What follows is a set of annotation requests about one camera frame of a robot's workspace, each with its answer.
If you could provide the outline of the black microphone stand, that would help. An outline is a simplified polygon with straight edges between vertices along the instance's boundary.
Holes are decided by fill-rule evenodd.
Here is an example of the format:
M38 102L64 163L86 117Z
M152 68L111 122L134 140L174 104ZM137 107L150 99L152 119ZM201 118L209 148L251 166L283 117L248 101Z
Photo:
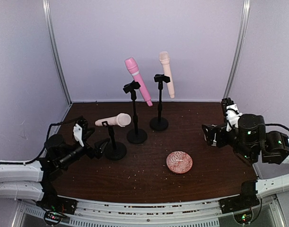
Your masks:
M158 100L158 116L154 117L150 120L149 126L151 129L155 131L164 131L168 128L168 120L162 117L162 91L163 91L163 83L169 83L170 77L165 76L164 74L156 74L154 76L154 81L158 83L159 90L159 100Z
M136 110L136 99L137 99L136 90L138 90L139 88L140 88L139 82L136 82L134 80L131 83L124 85L123 87L123 90L126 94L130 93L133 106L132 121L134 129L128 131L127 133L127 140L131 144L142 144L148 138L147 133L143 129L140 129L138 127L138 115Z
M102 125L108 129L108 134L111 141L105 148L105 157L113 161L124 158L127 154L127 148L123 143L115 141L113 126L109 125L107 121L102 122Z

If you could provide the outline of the cream microphone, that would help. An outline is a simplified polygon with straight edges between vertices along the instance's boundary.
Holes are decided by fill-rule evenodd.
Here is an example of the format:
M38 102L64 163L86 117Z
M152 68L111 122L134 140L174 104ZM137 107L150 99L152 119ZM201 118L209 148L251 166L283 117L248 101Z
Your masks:
M95 126L104 126L103 122L107 122L110 126L125 127L131 123L131 116L127 113L120 113L117 116L103 118L95 121Z
M159 61L163 67L164 75L170 78L170 81L167 83L167 90L171 99L175 98L175 88L173 84L173 78L170 68L170 57L168 52L163 51L159 53Z

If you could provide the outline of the pink microphone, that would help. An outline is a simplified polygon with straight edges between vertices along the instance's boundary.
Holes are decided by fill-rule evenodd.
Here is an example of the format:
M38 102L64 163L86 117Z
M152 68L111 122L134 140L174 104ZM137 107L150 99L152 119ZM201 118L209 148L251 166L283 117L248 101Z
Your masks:
M144 83L144 80L140 74L140 70L139 67L135 61L135 59L133 57L130 57L128 59L126 59L125 61L125 66L127 68L127 70L129 71L129 73L131 74L131 76L133 77L135 82L138 82L140 85L140 93L144 99L144 101L147 103L147 105L149 107L153 106L153 103L151 101L151 96L150 93Z

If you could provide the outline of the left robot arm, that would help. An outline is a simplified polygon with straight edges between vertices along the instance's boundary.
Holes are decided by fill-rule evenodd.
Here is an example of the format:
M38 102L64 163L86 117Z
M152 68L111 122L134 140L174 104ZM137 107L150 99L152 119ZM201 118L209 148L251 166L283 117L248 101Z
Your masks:
M46 196L57 196L51 182L84 155L90 159L101 158L109 139L94 146L87 139L94 129L74 131L75 144L69 145L61 134L52 135L44 144L45 157L35 161L5 162L0 160L0 199L27 199L41 201Z

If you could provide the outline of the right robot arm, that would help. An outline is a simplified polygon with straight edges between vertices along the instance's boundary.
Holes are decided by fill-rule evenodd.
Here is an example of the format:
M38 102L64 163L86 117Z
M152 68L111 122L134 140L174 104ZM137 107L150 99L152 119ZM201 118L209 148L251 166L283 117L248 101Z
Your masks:
M232 147L234 154L248 166L261 160L267 164L289 164L289 136L280 131L266 131L261 115L243 114L227 118L222 125L203 124L204 139L209 146ZM242 196L263 198L289 191L289 174L270 179L243 182Z

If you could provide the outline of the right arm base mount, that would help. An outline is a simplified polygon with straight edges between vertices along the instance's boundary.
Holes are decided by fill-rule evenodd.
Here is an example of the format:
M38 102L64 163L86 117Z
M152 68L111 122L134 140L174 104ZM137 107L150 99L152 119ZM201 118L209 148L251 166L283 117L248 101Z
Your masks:
M256 196L234 196L219 200L222 214L233 214L236 223L249 225L257 219L262 210L262 200ZM258 214L254 217L253 208L259 206Z

